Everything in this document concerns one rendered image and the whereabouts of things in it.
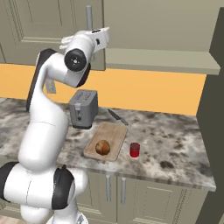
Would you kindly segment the brown round bread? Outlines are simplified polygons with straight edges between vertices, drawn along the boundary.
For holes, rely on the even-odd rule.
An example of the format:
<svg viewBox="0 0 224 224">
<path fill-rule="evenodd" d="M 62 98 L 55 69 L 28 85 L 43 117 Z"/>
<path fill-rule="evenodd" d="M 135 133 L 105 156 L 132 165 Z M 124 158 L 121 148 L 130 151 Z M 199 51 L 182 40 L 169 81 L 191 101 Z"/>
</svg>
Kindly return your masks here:
<svg viewBox="0 0 224 224">
<path fill-rule="evenodd" d="M 110 152 L 109 142 L 106 140 L 99 141 L 95 146 L 95 151 L 102 156 L 108 155 Z"/>
</svg>

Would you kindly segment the wooden cutting board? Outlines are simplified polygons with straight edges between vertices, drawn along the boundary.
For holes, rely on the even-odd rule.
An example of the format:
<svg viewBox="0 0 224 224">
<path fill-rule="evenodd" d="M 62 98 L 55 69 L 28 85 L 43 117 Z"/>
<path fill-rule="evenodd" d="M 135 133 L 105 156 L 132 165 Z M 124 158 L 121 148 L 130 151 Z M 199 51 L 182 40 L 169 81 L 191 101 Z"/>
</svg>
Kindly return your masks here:
<svg viewBox="0 0 224 224">
<path fill-rule="evenodd" d="M 124 138 L 128 128 L 119 123 L 101 122 L 94 135 L 83 151 L 88 158 L 95 158 L 106 161 L 116 161 L 120 149 L 122 148 Z M 106 140 L 110 146 L 110 152 L 107 155 L 100 155 L 96 152 L 95 146 L 101 140 Z"/>
</svg>

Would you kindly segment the red jam jar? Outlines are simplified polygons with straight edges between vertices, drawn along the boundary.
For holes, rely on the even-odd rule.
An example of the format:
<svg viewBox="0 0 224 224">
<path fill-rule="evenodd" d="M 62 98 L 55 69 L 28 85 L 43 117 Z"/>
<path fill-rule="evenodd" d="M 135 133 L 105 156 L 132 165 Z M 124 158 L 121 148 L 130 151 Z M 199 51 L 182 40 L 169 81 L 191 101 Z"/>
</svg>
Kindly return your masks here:
<svg viewBox="0 0 224 224">
<path fill-rule="evenodd" d="M 129 146 L 129 155 L 132 158 L 138 158 L 140 153 L 140 144 L 139 143 L 131 143 Z"/>
</svg>

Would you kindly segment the dark olive tall cabinet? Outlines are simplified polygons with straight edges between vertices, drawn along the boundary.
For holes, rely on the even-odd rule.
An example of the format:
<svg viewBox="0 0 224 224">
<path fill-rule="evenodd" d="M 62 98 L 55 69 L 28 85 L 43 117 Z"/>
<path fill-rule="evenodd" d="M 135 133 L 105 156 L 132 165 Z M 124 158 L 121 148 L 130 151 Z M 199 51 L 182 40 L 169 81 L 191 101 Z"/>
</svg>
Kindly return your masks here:
<svg viewBox="0 0 224 224">
<path fill-rule="evenodd" d="M 216 191 L 207 194 L 197 224 L 219 224 L 224 218 L 224 7 L 220 7 L 209 52 L 220 72 L 206 77 L 197 119 Z"/>
</svg>

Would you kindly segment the pale grey flat block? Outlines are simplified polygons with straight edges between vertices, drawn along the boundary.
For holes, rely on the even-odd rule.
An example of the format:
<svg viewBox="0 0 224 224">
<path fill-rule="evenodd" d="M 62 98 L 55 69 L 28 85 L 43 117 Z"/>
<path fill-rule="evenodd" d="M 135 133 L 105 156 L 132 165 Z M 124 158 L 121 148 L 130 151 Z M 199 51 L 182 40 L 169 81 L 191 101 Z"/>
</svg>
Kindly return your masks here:
<svg viewBox="0 0 224 224">
<path fill-rule="evenodd" d="M 56 87 L 54 80 L 52 79 L 47 79 L 45 81 L 45 89 L 49 94 L 55 94 L 56 93 Z"/>
</svg>

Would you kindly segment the black kitchen knife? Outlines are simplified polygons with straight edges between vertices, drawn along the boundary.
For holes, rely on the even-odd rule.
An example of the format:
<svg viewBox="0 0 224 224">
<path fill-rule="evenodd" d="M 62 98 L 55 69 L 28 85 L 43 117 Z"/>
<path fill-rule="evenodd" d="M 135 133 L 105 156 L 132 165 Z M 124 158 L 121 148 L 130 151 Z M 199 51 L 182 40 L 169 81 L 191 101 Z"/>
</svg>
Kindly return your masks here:
<svg viewBox="0 0 224 224">
<path fill-rule="evenodd" d="M 121 121 L 125 125 L 129 125 L 124 118 L 121 118 L 118 114 L 108 108 L 108 112 L 118 121 Z"/>
</svg>

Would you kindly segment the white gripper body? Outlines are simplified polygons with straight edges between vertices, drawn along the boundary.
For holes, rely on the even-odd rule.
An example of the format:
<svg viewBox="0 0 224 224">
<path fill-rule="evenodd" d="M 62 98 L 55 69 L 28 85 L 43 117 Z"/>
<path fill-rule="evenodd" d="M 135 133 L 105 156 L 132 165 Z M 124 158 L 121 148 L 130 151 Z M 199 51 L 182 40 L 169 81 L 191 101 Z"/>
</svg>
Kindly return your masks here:
<svg viewBox="0 0 224 224">
<path fill-rule="evenodd" d="M 101 43 L 106 45 L 109 42 L 109 28 L 101 28 Z"/>
</svg>

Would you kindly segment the olive wall cabinet door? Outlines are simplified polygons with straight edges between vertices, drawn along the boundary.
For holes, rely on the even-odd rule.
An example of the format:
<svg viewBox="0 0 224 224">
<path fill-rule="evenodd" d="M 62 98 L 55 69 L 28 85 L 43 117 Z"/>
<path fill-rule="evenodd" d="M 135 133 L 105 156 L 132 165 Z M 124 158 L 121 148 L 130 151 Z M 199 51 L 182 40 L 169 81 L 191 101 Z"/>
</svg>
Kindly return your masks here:
<svg viewBox="0 0 224 224">
<path fill-rule="evenodd" d="M 34 65 L 40 51 L 87 28 L 104 26 L 103 0 L 0 0 L 0 63 Z"/>
</svg>

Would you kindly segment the olive open wall cabinet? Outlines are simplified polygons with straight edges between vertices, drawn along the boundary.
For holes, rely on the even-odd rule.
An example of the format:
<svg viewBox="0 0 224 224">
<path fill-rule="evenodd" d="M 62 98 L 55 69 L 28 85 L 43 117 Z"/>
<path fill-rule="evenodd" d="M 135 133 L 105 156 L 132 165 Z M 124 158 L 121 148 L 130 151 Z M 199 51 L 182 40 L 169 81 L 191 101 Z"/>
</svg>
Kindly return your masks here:
<svg viewBox="0 0 224 224">
<path fill-rule="evenodd" d="M 210 54 L 224 0 L 104 0 L 108 68 L 217 75 Z"/>
</svg>

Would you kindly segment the olive base cabinet door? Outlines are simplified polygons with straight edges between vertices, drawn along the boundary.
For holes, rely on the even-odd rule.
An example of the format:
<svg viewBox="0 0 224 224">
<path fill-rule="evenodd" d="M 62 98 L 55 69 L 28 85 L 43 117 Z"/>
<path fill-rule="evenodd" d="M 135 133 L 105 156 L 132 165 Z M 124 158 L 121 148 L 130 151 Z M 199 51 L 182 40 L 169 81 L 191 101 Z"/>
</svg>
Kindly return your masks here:
<svg viewBox="0 0 224 224">
<path fill-rule="evenodd" d="M 89 224 L 116 224 L 116 176 L 110 175 L 111 201 L 107 202 L 106 175 L 87 172 L 88 185 L 77 204 Z"/>
<path fill-rule="evenodd" d="M 126 178 L 121 204 L 117 179 L 117 224 L 196 224 L 207 191 Z"/>
<path fill-rule="evenodd" d="M 0 199 L 0 215 L 20 219 L 20 207 L 18 204 Z"/>
</svg>

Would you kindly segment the grey toaster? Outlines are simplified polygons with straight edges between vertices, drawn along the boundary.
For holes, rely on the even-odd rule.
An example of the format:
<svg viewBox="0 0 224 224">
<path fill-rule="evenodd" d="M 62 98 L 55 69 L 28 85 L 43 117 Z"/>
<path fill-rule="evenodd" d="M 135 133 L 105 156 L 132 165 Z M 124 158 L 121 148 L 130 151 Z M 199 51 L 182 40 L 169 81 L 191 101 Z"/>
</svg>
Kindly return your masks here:
<svg viewBox="0 0 224 224">
<path fill-rule="evenodd" d="M 68 106 L 73 127 L 89 130 L 98 114 L 98 94 L 94 90 L 79 89 Z"/>
</svg>

